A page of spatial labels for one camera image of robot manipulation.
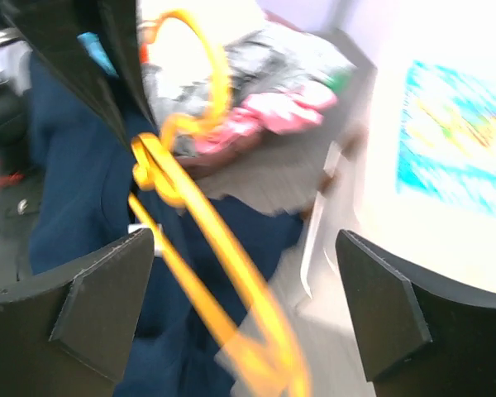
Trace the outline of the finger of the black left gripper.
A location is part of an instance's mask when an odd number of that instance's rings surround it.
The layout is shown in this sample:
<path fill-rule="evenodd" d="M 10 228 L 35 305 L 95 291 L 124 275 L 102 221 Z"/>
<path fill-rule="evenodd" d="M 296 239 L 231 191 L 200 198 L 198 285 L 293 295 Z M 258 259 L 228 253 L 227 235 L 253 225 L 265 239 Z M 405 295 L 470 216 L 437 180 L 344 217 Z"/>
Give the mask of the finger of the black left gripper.
<path fill-rule="evenodd" d="M 98 2 L 98 7 L 111 61 L 147 121 L 155 125 L 142 80 L 136 33 L 136 1 L 102 0 Z"/>
<path fill-rule="evenodd" d="M 0 1 L 0 13 L 47 68 L 128 146 L 125 125 L 102 68 L 78 36 L 100 26 L 96 1 Z"/>

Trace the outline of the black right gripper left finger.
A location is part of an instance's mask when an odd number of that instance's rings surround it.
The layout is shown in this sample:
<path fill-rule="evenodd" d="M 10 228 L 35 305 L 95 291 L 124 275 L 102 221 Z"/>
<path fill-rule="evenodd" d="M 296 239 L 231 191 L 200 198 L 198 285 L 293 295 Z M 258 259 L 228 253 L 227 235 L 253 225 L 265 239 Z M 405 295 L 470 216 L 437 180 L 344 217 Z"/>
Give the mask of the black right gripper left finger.
<path fill-rule="evenodd" d="M 0 396 L 110 396 L 122 380 L 154 258 L 141 229 L 0 288 Z"/>

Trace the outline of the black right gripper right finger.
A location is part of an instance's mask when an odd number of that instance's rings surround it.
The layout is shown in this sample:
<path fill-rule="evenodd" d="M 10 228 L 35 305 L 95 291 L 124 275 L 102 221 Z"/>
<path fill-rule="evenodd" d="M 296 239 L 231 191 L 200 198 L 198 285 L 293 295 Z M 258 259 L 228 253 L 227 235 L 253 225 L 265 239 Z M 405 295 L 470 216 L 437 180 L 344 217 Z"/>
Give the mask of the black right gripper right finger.
<path fill-rule="evenodd" d="M 378 396 L 496 396 L 496 294 L 336 238 L 365 378 Z"/>

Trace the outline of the navy blue t shirt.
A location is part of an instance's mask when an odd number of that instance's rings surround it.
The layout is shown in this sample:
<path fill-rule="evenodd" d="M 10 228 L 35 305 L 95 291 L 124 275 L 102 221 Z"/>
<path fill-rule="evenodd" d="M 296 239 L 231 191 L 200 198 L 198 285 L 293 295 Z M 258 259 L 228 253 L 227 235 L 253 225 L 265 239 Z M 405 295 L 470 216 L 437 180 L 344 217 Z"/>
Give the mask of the navy blue t shirt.
<path fill-rule="evenodd" d="M 135 160 L 109 127 L 54 77 L 29 60 L 31 157 L 45 169 L 29 258 L 34 275 L 124 237 L 136 222 L 129 193 L 158 222 L 184 260 L 236 325 L 246 309 L 189 213 L 179 215 L 154 192 L 138 191 Z M 132 138 L 153 128 L 119 79 L 108 84 Z M 266 280 L 303 229 L 298 213 L 266 215 L 230 195 L 210 199 Z M 124 380 L 114 396 L 230 396 L 233 378 L 214 360 L 219 350 L 164 261 L 155 258 Z"/>

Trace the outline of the yellow hanger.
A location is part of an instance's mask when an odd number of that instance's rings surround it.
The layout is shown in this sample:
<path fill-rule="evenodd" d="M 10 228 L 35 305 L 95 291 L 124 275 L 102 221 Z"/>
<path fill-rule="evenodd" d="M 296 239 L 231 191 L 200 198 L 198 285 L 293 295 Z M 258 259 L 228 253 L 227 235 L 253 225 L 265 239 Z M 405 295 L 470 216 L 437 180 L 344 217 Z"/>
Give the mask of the yellow hanger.
<path fill-rule="evenodd" d="M 231 94 L 227 58 L 222 47 L 210 41 L 195 17 L 183 9 L 159 16 L 153 22 L 153 32 L 157 34 L 170 18 L 187 25 L 206 51 L 212 66 L 209 105 L 200 118 L 174 113 L 165 120 L 159 135 L 144 132 L 134 138 L 131 142 L 136 158 L 133 176 L 140 189 L 155 190 L 168 205 L 186 208 L 191 213 L 243 304 L 252 311 L 265 343 L 238 330 L 134 194 L 130 194 L 128 203 L 138 220 L 152 231 L 166 265 L 254 395 L 279 396 L 286 392 L 290 396 L 309 396 L 308 367 L 282 309 L 230 228 L 171 154 L 176 132 L 205 136 L 221 124 Z"/>

